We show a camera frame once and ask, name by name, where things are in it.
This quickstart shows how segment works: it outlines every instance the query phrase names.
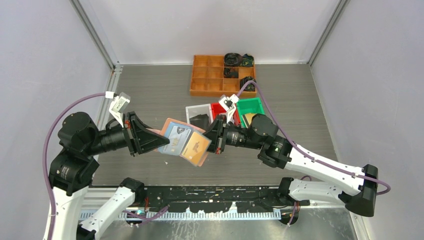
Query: red bin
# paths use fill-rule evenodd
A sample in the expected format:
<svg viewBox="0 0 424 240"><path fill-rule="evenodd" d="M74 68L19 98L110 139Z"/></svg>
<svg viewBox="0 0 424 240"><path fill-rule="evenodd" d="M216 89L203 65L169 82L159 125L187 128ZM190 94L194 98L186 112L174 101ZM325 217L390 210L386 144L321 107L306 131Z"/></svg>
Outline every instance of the red bin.
<svg viewBox="0 0 424 240"><path fill-rule="evenodd" d="M212 109L212 118L213 118L213 120L215 120L215 118L218 115L224 114L226 112L224 110L224 108L218 102L211 103L210 104L210 108ZM235 113L233 115L233 119L234 119L234 125L236 125L236 126L240 125L239 111L237 110L237 108L235 109Z"/></svg>

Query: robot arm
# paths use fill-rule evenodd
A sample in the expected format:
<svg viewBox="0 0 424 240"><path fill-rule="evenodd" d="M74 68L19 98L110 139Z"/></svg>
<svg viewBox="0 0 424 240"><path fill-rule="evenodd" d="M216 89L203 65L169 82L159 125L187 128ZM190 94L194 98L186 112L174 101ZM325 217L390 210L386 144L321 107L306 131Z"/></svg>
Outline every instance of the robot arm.
<svg viewBox="0 0 424 240"><path fill-rule="evenodd" d="M113 197L92 216L79 224L76 239L100 239L122 211L130 205L141 204L146 195L145 185L142 182L126 178L116 189Z"/></svg>
<svg viewBox="0 0 424 240"><path fill-rule="evenodd" d="M125 179L115 193L92 219L78 226L84 196L92 182L99 163L93 156L128 148L131 155L150 152L169 144L169 139L156 134L145 125L134 112L122 114L129 102L128 96L121 94L111 104L109 111L115 119L99 130L85 112L76 112L62 123L58 132L62 151L50 164L48 179L56 201L56 220L53 240L100 239L105 229L120 212L128 206L145 199L144 185L139 181ZM50 217L44 239L47 240Z"/></svg>
<svg viewBox="0 0 424 240"><path fill-rule="evenodd" d="M292 203L301 200L345 203L345 207L353 213L366 217L374 215L377 195L375 182L345 174L306 158L287 139L277 135L278 130L278 127L263 114L256 114L248 128L235 126L232 122L227 122L225 116L220 115L215 118L204 135L212 140L209 152L220 154L226 145L257 149L259 150L257 158L272 168L306 173L324 181L304 182L300 188L302 185L300 180L283 178L278 189L278 196L282 199ZM298 144L297 147L326 164L353 172L355 176L378 179L378 169L375 166L369 164L365 167L349 166L310 152Z"/></svg>

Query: green bin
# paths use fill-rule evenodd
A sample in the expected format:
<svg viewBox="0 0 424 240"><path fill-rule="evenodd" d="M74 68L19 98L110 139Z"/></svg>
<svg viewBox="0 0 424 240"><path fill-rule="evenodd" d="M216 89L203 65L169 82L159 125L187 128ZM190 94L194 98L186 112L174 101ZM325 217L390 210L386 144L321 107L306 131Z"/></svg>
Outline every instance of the green bin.
<svg viewBox="0 0 424 240"><path fill-rule="evenodd" d="M246 127L243 115L265 114L261 98L259 97L240 99L235 105L237 106L238 116L240 117L241 126L243 128Z"/></svg>

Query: black cylindrical motor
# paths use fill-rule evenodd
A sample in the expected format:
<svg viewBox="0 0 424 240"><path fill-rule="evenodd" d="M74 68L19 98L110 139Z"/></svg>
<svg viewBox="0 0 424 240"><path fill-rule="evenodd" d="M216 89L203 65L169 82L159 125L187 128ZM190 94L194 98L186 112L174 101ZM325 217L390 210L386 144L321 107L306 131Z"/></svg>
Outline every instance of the black cylindrical motor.
<svg viewBox="0 0 424 240"><path fill-rule="evenodd" d="M292 151L292 145L290 142L282 136L275 136L274 141L266 151L266 155L273 159L282 159L283 157L289 157Z"/></svg>
<svg viewBox="0 0 424 240"><path fill-rule="evenodd" d="M124 131L127 129L122 128L119 124L110 129L101 130L99 141L87 150L87 154L94 156L127 147Z"/></svg>
<svg viewBox="0 0 424 240"><path fill-rule="evenodd" d="M248 149L261 149L260 142L253 142L246 135L246 128L231 125L226 132L225 144Z"/></svg>

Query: white wall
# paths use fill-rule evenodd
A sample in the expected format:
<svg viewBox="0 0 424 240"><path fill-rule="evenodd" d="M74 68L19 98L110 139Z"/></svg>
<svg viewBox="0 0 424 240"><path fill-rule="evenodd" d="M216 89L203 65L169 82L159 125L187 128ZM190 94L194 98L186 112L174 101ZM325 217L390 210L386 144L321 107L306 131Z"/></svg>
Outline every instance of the white wall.
<svg viewBox="0 0 424 240"><path fill-rule="evenodd" d="M423 13L422 0L350 1L312 68L338 159L392 186L372 239L424 235Z"/></svg>
<svg viewBox="0 0 424 240"><path fill-rule="evenodd" d="M110 69L68 0L3 1L0 8L0 239L42 239L49 197L42 148L59 113L103 92ZM100 99L75 111L94 119ZM57 130L49 162L61 149Z"/></svg>
<svg viewBox="0 0 424 240"><path fill-rule="evenodd" d="M121 64L192 63L246 52L307 62L338 0L86 0Z"/></svg>

